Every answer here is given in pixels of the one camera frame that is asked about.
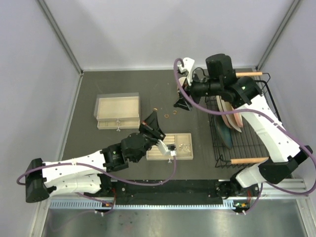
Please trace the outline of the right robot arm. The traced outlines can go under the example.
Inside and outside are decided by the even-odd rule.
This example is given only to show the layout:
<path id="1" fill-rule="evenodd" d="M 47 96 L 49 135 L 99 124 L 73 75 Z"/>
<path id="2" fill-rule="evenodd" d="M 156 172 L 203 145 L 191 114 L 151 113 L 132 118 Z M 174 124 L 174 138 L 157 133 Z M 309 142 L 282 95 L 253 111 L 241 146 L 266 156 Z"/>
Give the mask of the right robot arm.
<path id="1" fill-rule="evenodd" d="M 249 187 L 267 182 L 272 187 L 287 178 L 306 159 L 315 161 L 312 149 L 303 145 L 283 127 L 271 111 L 260 87 L 250 76 L 237 76 L 230 56 L 220 53 L 206 59 L 208 75 L 199 79 L 195 61 L 177 58 L 173 72 L 179 99 L 186 110 L 191 107 L 208 114 L 223 116 L 240 114 L 265 145 L 269 157 L 244 168 L 220 185 L 221 196 L 243 195 Z M 199 105 L 201 97 L 220 96 L 231 104 L 231 111 L 212 111 Z"/>

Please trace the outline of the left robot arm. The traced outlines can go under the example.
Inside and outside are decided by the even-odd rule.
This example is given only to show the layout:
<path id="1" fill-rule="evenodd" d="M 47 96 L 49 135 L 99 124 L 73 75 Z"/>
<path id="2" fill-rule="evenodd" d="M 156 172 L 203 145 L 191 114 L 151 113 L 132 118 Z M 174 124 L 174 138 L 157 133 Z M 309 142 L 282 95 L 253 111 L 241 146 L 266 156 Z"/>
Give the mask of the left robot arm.
<path id="1" fill-rule="evenodd" d="M 111 192 L 112 184 L 101 179 L 102 173 L 127 169 L 130 162 L 137 163 L 164 138 L 157 112 L 153 111 L 140 123 L 138 132 L 92 154 L 56 162 L 35 158 L 26 170 L 25 201 L 35 203 L 70 193 L 106 196 Z"/>

